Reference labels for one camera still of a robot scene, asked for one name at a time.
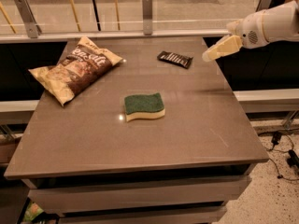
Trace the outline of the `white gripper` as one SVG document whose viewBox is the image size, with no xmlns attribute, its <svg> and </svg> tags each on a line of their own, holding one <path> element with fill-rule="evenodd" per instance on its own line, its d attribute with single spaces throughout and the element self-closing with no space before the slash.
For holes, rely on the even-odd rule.
<svg viewBox="0 0 299 224">
<path fill-rule="evenodd" d="M 227 23 L 226 27 L 231 35 L 224 36 L 216 44 L 208 48 L 202 55 L 203 60 L 210 62 L 220 57 L 234 54 L 242 46 L 246 49 L 266 46 L 268 41 L 263 33 L 263 14 L 264 11 L 262 10 L 248 15 L 243 20 Z"/>
</svg>

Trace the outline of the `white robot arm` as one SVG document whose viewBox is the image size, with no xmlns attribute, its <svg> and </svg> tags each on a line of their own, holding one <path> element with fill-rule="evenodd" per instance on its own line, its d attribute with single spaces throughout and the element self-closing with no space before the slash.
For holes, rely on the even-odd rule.
<svg viewBox="0 0 299 224">
<path fill-rule="evenodd" d="M 256 49 L 277 41 L 299 41 L 298 3 L 264 9 L 246 18 L 227 24 L 228 35 L 208 48 L 202 55 L 205 62 L 214 61 L 240 51 Z"/>
</svg>

